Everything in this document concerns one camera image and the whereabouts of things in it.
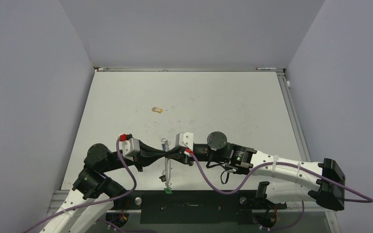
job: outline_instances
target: green object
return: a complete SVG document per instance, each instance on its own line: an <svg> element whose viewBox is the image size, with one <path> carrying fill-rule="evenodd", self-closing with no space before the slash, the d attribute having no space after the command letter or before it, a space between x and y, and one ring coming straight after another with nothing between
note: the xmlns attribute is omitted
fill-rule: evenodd
<svg viewBox="0 0 373 233"><path fill-rule="evenodd" d="M170 188L164 188L166 194L172 194L172 190Z"/></svg>

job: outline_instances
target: zip tie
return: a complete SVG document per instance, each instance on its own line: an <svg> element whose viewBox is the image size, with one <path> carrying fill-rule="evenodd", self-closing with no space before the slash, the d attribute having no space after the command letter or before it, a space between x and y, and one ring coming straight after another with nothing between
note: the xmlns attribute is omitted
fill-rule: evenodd
<svg viewBox="0 0 373 233"><path fill-rule="evenodd" d="M300 174L300 166L301 166L301 162L298 161L297 175L295 176L295 182L294 183L297 183L297 180L298 180L298 177L299 177L299 174Z"/></svg>
<svg viewBox="0 0 373 233"><path fill-rule="evenodd" d="M67 215L69 215L70 217L72 217L72 214L71 214L70 212L68 212L68 211L65 211L65 208L64 208L64 207L61 206L61 210L62 210L65 214L67 214Z"/></svg>
<svg viewBox="0 0 373 233"><path fill-rule="evenodd" d="M275 178L275 168L276 168L276 162L278 161L279 156L274 155L274 162L272 163L272 178Z"/></svg>

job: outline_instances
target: purple cable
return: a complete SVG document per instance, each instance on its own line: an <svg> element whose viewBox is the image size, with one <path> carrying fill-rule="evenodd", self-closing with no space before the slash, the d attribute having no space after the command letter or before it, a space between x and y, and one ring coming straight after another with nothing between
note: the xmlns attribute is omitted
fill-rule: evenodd
<svg viewBox="0 0 373 233"><path fill-rule="evenodd" d="M106 221L106 220L103 220L103 219L98 219L97 220L98 222L104 222L110 226L112 226L113 228L116 228L118 231L122 232L122 233L127 233L127 232L151 232L151 233L156 233L156 231L154 230L148 230L148 229L137 229L137 230L122 230L121 228L119 228L117 225L113 224L112 222L109 222L109 221Z"/></svg>
<svg viewBox="0 0 373 233"><path fill-rule="evenodd" d="M270 228L270 231L276 231L276 230L283 230L283 229L288 229L288 228L291 228L295 225L297 225L301 220L302 218L304 217L304 213L305 213L305 206L304 206L304 202L302 201L302 206L303 206L303 209L301 211L301 215L298 217L297 220L295 220L295 222L293 222L292 224L289 224L288 226L283 226L283 227L276 227L276 228Z"/></svg>
<svg viewBox="0 0 373 233"><path fill-rule="evenodd" d="M76 205L76 206L72 206L70 208L67 208L65 209L64 211L70 211L70 210L75 210L75 209L79 209L79 208L83 208L83 207L88 207L88 206L91 206L91 205L98 205L98 204L103 204L103 203L106 203L106 202L110 202L110 201L114 201L114 200L118 200L120 198L123 198L123 197L126 197L127 195L129 195L130 193L132 193L135 189L136 189L136 180L135 180L135 176L132 174L131 170L129 169L128 165L126 165L125 163L125 160L123 159L122 157L122 154L121 152L119 151L119 138L117 140L117 154L118 154L118 158L119 160L121 161L122 165L124 166L124 168L127 170L127 172L129 173L129 175L131 176L132 178L132 181L134 181L134 186L131 188L131 190L129 190L128 192L122 194L122 195L119 195L117 197L114 197L114 198L110 198L110 199L106 199L106 200L101 200L101 201L96 201L96 202L93 202L93 203L87 203L87 204L82 204L82 205ZM34 224L33 226L31 226L30 228L28 228L27 230L25 231L22 231L22 233L27 233L29 232L30 230L32 230L33 228L41 225L42 223L56 217L56 216L59 216L61 214L64 214L64 211L60 211L60 212L57 212L51 216L48 216L46 218L44 218L43 220L37 222L36 224Z"/></svg>
<svg viewBox="0 0 373 233"><path fill-rule="evenodd" d="M220 194L224 194L224 195L231 195L231 194L234 194L234 193L238 192L238 191L239 191L239 190L244 186L245 182L247 182L248 178L251 176L251 174L252 174L254 171L256 171L257 169L259 169L259 168L261 168L261 167L263 167L263 166L267 166L267 165L272 165L272 164L273 164L273 162L267 162L267 163L263 163L263 164L257 165L256 167L254 167L254 168L251 169L251 171L248 173L248 175L245 176L244 180L241 182L240 185L238 185L238 187L237 187L236 189L234 189L234 190L232 190L232 191L230 191L230 192L225 192L225 191L221 191L221 190L217 189L217 188L216 188L216 187L211 183L211 181L209 181L209 179L207 178L207 176L206 176L205 173L203 172L202 167L201 167L201 164L199 163L197 157L195 157L195 155L194 155L193 153L191 153L191 156L192 156L192 158L194 159L195 163L197 164L198 169L199 169L200 173L202 174L202 177L203 177L203 179L206 181L206 183L207 183L207 184L208 184L208 185L209 185L209 186L210 186L210 187L211 187L215 192L220 193ZM276 164L277 164L277 165L284 165L284 166L290 166L290 167L298 168L297 165L290 164L290 163L276 162ZM348 187L346 187L346 186L344 186L344 185L342 185L342 184L340 184L340 183L337 183L337 182L335 182L335 181L333 181L333 180L330 180L329 178L326 178L326 177L324 177L324 176L322 176L322 175L319 175L319 174L317 174L317 173L315 173L315 172L313 172L313 171L310 171L310 170L308 170L308 169L306 169L306 168L303 168L303 167L300 167L300 170L302 170L302 171L304 171L304 172L306 172L306 173L309 173L309 174L311 174L311 175L314 175L314 176L316 176L316 177L318 177L318 178L320 178L320 179L322 179L322 180L324 180L324 181L330 182L330 183L332 183L332 184L334 184L334 185L336 185L336 186L338 186L338 187L340 187L340 188L342 188L342 189L344 189L344 190L347 190L348 192L351 192L351 193L353 193L353 194L355 194L355 195L357 195L357 196L362 197L363 199L365 199L365 200L344 199L344 201L350 201L350 202L361 202L361 203L371 203L371 202L373 202L373 199L372 199L372 198L367 197L367 196L365 196L364 194L361 194L361 193L359 193L359 192L357 192L357 191L355 191L355 190L353 190L353 189L351 189L351 188L348 188Z"/></svg>

